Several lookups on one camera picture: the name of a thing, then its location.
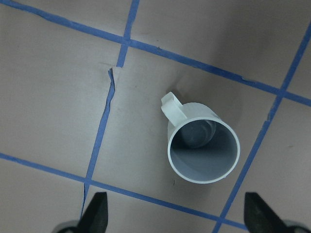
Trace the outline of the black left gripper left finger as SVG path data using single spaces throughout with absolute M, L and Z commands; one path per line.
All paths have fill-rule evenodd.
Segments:
M 108 199 L 106 192 L 94 194 L 76 225 L 59 224 L 53 233 L 105 233 L 108 226 Z

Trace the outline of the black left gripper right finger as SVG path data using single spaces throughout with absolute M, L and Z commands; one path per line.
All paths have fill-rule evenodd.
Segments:
M 244 196 L 244 224 L 250 233 L 309 233 L 295 221 L 282 220 L 256 192 Z

